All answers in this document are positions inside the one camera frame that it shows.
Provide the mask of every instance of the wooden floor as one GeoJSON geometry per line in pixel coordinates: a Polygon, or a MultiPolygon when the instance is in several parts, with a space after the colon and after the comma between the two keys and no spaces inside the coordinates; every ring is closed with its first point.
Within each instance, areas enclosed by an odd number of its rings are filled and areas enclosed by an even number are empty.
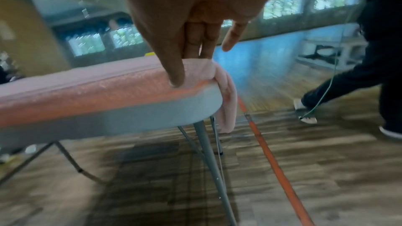
{"type": "MultiPolygon", "coordinates": [[[[299,40],[295,33],[244,42],[230,54],[218,49],[215,59],[315,225],[402,225],[402,144],[378,130],[378,89],[321,106],[317,125],[301,123],[293,98],[331,71],[296,63],[299,40]]],[[[241,110],[221,141],[239,225],[301,225],[241,110]]],[[[0,188],[0,226],[227,225],[209,171],[175,128],[63,144],[106,184],[76,173],[52,148],[0,188]]]]}

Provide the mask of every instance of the wire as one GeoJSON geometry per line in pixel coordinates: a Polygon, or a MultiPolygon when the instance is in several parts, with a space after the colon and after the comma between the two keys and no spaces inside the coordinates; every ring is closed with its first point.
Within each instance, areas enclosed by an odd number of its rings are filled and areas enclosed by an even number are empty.
{"type": "Polygon", "coordinates": [[[328,85],[327,90],[326,90],[325,93],[322,95],[321,99],[317,102],[317,104],[314,106],[314,108],[312,108],[309,112],[307,112],[307,113],[304,114],[303,116],[299,117],[300,120],[304,119],[305,117],[307,117],[308,115],[310,115],[312,112],[314,112],[314,110],[320,105],[320,103],[322,102],[322,100],[324,99],[324,97],[326,96],[326,94],[328,93],[328,91],[330,90],[330,88],[331,88],[331,86],[332,86],[332,82],[334,81],[334,78],[335,78],[335,75],[336,75],[336,67],[338,66],[338,62],[339,62],[339,61],[338,61],[339,49],[341,48],[342,43],[343,43],[343,40],[344,40],[344,38],[345,38],[344,33],[345,33],[346,25],[350,22],[350,19],[352,18],[353,14],[357,13],[358,10],[359,10],[359,11],[362,11],[362,6],[364,6],[364,2],[365,2],[365,1],[366,1],[366,0],[362,0],[363,3],[358,4],[358,5],[356,6],[356,8],[355,8],[353,11],[351,11],[351,12],[349,13],[349,15],[348,15],[348,16],[346,17],[346,19],[345,19],[345,23],[343,24],[343,29],[342,29],[341,38],[340,38],[340,41],[339,41],[339,45],[338,45],[338,47],[337,47],[337,53],[336,53],[336,55],[335,55],[334,72],[333,72],[333,74],[332,74],[332,78],[331,78],[330,84],[328,85]]]}

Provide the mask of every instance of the black trousers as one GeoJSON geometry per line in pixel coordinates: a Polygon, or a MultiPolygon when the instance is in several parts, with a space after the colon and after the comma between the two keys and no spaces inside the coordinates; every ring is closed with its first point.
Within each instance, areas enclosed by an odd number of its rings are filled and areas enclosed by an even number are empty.
{"type": "MultiPolygon", "coordinates": [[[[327,80],[304,95],[302,103],[313,108],[330,84],[327,80]]],[[[402,133],[402,36],[393,35],[368,42],[366,56],[352,70],[334,77],[332,86],[321,103],[360,88],[382,84],[380,114],[385,129],[402,133]]]]}

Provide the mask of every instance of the red floor stripe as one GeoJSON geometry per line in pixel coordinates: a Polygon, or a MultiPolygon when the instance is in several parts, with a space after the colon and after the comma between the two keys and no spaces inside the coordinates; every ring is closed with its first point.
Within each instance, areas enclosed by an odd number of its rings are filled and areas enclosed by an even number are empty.
{"type": "Polygon", "coordinates": [[[278,162],[276,161],[275,157],[272,154],[272,151],[269,149],[265,139],[261,135],[260,131],[257,128],[257,125],[252,120],[251,116],[247,113],[247,109],[244,106],[241,98],[238,97],[240,108],[242,109],[245,117],[248,120],[248,123],[253,131],[258,143],[260,144],[261,148],[265,156],[267,157],[269,163],[271,164],[272,170],[275,173],[276,178],[278,179],[279,183],[281,184],[283,190],[286,193],[286,196],[289,199],[290,204],[292,205],[294,211],[296,212],[297,217],[299,218],[301,224],[303,226],[314,226],[313,221],[311,220],[309,214],[307,213],[306,209],[304,208],[303,204],[301,203],[299,197],[293,190],[292,185],[290,184],[289,180],[286,178],[285,174],[283,173],[282,169],[279,167],[278,162]]]}

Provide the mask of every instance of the towel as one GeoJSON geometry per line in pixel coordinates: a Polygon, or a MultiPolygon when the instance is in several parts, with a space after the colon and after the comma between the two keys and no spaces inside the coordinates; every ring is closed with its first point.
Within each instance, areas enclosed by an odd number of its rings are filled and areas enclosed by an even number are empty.
{"type": "Polygon", "coordinates": [[[0,127],[52,120],[102,110],[179,100],[212,80],[223,104],[216,113],[221,132],[235,126],[237,92],[229,74],[209,59],[184,59],[183,86],[169,85],[159,59],[145,56],[30,77],[0,86],[0,127]]]}

